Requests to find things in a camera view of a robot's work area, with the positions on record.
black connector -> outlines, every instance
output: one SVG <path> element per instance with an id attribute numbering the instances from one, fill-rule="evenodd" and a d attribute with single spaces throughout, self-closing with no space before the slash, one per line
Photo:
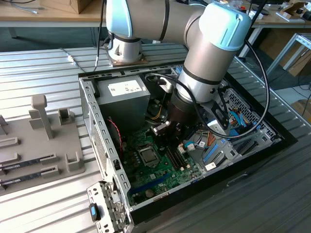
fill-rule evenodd
<path id="1" fill-rule="evenodd" d="M 166 82 L 163 79 L 158 79 L 156 84 L 157 85 L 166 85 Z"/>
<path id="2" fill-rule="evenodd" d="M 93 222 L 101 220 L 101 216 L 99 214 L 98 207 L 97 207 L 96 203 L 91 203 L 89 205 L 89 210 L 91 212 Z"/>

green circuit board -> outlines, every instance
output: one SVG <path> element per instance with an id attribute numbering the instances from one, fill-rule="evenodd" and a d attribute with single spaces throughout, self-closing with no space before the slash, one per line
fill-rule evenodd
<path id="1" fill-rule="evenodd" d="M 139 204 L 187 181 L 194 180 L 201 172 L 193 159 L 187 154 L 181 155 L 185 166 L 176 168 L 172 162 L 172 150 L 176 148 L 158 148 L 152 136 L 148 136 L 149 127 L 126 136 L 126 149 L 122 164 L 131 184 L 128 192 L 130 205 Z M 140 150 L 149 147 L 158 157 L 155 167 L 146 166 Z"/>

light blue joint cap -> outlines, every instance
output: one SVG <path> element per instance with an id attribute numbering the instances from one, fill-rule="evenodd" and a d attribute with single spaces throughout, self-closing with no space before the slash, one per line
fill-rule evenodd
<path id="1" fill-rule="evenodd" d="M 126 0 L 107 1 L 106 25 L 112 33 L 132 37 L 132 22 Z"/>
<path id="2" fill-rule="evenodd" d="M 203 37 L 227 51 L 239 50 L 251 25 L 247 14 L 219 3 L 209 4 L 199 20 Z"/>

cardboard box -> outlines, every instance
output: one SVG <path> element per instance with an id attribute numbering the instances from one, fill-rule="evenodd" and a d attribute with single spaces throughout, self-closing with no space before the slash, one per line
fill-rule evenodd
<path id="1" fill-rule="evenodd" d="M 261 42 L 259 48 L 265 52 L 273 60 L 279 55 L 285 45 L 289 42 L 291 37 L 295 33 L 311 33 L 310 28 L 272 28 L 270 32 L 265 36 L 265 39 Z M 281 60 L 280 65 L 284 66 L 288 60 L 294 55 L 294 53 L 301 46 L 300 43 L 295 43 L 292 48 Z M 301 75 L 310 74 L 311 71 L 311 51 L 308 51 L 302 58 L 295 61 L 295 65 L 291 67 L 288 72 L 293 76 L 297 76 L 302 70 Z"/>
<path id="2" fill-rule="evenodd" d="M 291 3 L 288 7 L 280 10 L 280 14 L 287 19 L 300 18 L 300 15 L 296 11 L 303 6 L 304 2 Z"/>
<path id="3" fill-rule="evenodd" d="M 299 114 L 303 113 L 303 110 L 305 109 L 307 100 L 298 100 L 295 103 L 292 103 L 291 106 L 294 108 Z M 305 113 L 303 115 L 303 118 L 307 120 L 309 123 L 311 123 L 311 100 L 309 100 L 307 108 L 305 110 Z"/>
<path id="4" fill-rule="evenodd" d="M 42 6 L 48 6 L 71 13 L 81 13 L 92 0 L 40 0 Z"/>

aluminum profile table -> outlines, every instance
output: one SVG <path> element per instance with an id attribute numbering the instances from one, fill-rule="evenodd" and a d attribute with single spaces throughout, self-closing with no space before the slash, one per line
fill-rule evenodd
<path id="1" fill-rule="evenodd" d="M 83 69 L 93 70 L 95 48 L 67 51 Z M 173 44 L 143 45 L 143 51 L 154 65 L 161 61 L 182 61 L 187 55 L 183 46 Z M 104 69 L 110 66 L 102 51 L 98 70 Z M 101 176 L 82 119 L 77 79 L 80 72 L 60 50 L 0 53 L 0 114 L 8 122 L 27 117 L 33 94 L 46 95 L 48 114 L 69 107 L 78 122 L 86 166 L 85 173 L 1 196 L 1 232 L 96 232 L 86 189 L 101 180 Z M 262 81 L 237 58 L 228 72 L 265 104 Z M 298 143 L 252 177 L 150 232 L 267 232 L 277 226 L 287 229 L 299 221 L 310 224 L 311 127 L 276 93 L 271 94 L 270 113 Z"/>
<path id="2" fill-rule="evenodd" d="M 288 70 L 290 67 L 292 67 L 294 61 L 297 60 L 297 58 L 302 54 L 306 48 L 308 50 L 311 50 L 311 33 L 295 33 L 290 41 L 286 44 L 286 46 L 282 49 L 282 51 L 279 53 L 279 55 L 276 57 L 276 59 L 272 62 L 272 64 L 267 69 L 267 75 L 271 74 L 277 65 L 282 61 L 282 59 L 285 57 L 285 55 L 289 52 L 289 50 L 293 47 L 295 43 L 300 43 L 301 46 L 299 49 L 294 53 L 294 55 L 289 59 L 289 61 L 285 64 L 283 67 L 284 70 Z"/>

